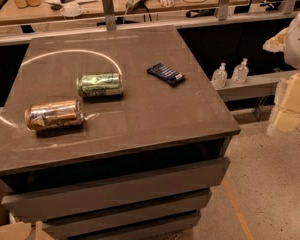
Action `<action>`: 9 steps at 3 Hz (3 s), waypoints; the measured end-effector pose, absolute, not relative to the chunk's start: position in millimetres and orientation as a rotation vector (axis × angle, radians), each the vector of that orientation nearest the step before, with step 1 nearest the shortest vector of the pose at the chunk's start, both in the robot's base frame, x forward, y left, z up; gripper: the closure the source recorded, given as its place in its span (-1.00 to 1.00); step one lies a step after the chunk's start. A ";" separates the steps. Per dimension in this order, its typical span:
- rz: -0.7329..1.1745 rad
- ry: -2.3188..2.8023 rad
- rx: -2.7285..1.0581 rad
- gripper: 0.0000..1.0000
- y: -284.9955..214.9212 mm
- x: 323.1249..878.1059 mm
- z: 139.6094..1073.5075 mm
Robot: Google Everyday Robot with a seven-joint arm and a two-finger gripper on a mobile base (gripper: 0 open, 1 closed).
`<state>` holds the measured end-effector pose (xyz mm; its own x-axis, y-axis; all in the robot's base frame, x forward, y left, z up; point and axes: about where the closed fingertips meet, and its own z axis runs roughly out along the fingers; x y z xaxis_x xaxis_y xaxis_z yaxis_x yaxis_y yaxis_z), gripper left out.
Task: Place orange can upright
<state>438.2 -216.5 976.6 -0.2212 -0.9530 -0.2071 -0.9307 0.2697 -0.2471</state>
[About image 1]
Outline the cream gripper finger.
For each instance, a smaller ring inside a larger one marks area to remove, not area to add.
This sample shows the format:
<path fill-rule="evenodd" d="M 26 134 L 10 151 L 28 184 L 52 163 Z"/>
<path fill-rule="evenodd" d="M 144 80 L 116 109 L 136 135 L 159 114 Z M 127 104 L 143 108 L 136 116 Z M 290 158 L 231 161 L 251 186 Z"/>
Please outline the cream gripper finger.
<path fill-rule="evenodd" d="M 293 132 L 300 124 L 300 72 L 277 84 L 267 134 L 280 136 Z"/>
<path fill-rule="evenodd" d="M 273 53 L 283 52 L 286 35 L 287 35 L 287 28 L 284 28 L 280 32 L 278 32 L 275 36 L 268 39 L 263 44 L 263 49 L 265 51 L 273 52 Z"/>

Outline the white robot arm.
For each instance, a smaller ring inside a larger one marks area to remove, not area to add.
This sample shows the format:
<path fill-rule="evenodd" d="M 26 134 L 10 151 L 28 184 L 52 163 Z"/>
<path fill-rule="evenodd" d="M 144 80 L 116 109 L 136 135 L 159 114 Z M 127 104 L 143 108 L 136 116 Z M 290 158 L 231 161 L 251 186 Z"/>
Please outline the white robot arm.
<path fill-rule="evenodd" d="M 300 12 L 287 28 L 267 40 L 263 49 L 282 52 L 285 63 L 298 70 L 288 80 L 281 79 L 276 87 L 267 134 L 277 136 L 294 131 L 300 124 Z"/>

